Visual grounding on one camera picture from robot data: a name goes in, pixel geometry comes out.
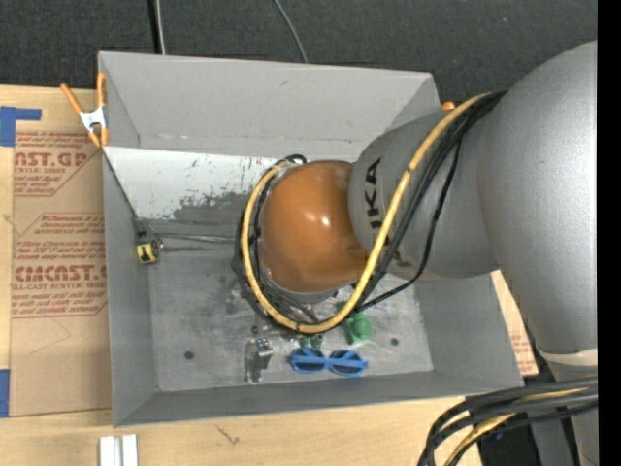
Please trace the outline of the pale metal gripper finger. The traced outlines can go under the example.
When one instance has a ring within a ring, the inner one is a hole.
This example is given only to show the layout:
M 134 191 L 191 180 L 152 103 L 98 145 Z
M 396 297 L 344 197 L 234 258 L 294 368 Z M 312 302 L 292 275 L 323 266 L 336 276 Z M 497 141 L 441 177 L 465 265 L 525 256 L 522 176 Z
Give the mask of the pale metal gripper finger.
M 260 382 L 260 357 L 254 340 L 249 340 L 245 346 L 245 381 L 247 383 Z
M 255 341 L 257 349 L 257 367 L 260 371 L 265 370 L 274 355 L 274 349 L 268 338 L 257 338 Z

